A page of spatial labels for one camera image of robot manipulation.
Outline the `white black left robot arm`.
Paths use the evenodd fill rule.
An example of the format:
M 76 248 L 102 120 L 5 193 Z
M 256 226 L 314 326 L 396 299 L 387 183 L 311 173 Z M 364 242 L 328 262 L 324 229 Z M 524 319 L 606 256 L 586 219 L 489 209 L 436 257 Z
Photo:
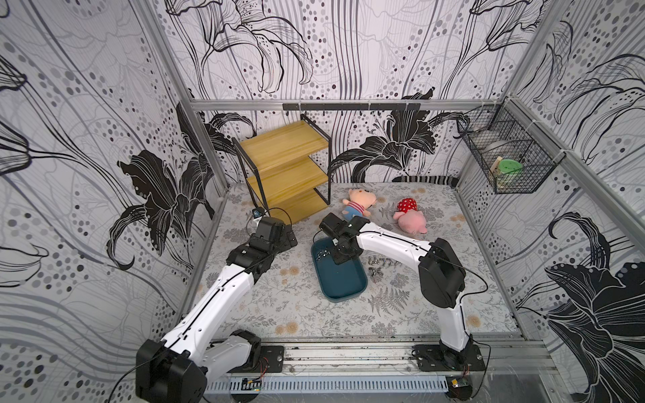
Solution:
M 228 314 L 265 274 L 277 255 L 297 246 L 290 223 L 263 217 L 249 239 L 233 249 L 208 292 L 161 341 L 145 341 L 136 354 L 134 392 L 147 402 L 199 402 L 208 383 L 232 369 L 253 369 L 261 340 L 235 331 L 212 339 Z

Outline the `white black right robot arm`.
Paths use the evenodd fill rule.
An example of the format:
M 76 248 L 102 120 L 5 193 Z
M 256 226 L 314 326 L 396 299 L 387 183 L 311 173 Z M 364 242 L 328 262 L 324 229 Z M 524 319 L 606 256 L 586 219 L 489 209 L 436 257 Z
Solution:
M 455 353 L 467 348 L 470 333 L 465 326 L 461 301 L 466 268 L 448 241 L 417 240 L 386 230 L 367 218 L 345 221 L 333 213 L 322 220 L 319 228 L 332 240 L 330 253 L 337 265 L 368 251 L 418 270 L 421 293 L 437 308 L 440 344 Z

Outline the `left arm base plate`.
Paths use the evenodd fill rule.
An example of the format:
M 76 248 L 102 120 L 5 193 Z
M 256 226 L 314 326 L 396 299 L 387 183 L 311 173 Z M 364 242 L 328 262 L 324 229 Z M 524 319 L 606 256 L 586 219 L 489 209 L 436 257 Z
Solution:
M 283 345 L 261 345 L 256 354 L 257 361 L 250 362 L 228 371 L 229 374 L 278 374 L 283 370 L 285 347 Z

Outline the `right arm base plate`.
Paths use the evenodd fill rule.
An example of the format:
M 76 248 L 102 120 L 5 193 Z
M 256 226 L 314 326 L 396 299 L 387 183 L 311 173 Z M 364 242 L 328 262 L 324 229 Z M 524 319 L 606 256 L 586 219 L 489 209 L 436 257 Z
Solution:
M 476 345 L 456 352 L 443 344 L 417 344 L 413 346 L 413 359 L 422 372 L 473 372 L 486 369 L 485 358 Z

